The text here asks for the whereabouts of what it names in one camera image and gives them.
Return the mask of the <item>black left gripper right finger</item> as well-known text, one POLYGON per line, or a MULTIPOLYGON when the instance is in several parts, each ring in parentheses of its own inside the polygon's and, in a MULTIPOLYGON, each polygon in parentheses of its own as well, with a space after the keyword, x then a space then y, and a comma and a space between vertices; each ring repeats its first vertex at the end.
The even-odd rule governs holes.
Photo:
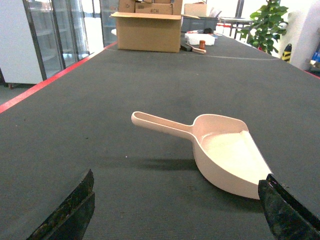
POLYGON ((276 240, 318 240, 320 215, 311 211, 292 189, 269 173, 258 183, 258 196, 276 240))

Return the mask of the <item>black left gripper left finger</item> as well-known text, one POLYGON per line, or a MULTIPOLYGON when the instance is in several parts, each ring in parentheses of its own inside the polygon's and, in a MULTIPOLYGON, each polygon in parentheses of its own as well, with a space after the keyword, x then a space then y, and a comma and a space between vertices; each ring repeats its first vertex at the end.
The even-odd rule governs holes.
POLYGON ((81 240, 95 211, 94 174, 91 169, 75 179, 73 187, 54 211, 28 237, 29 240, 81 240))

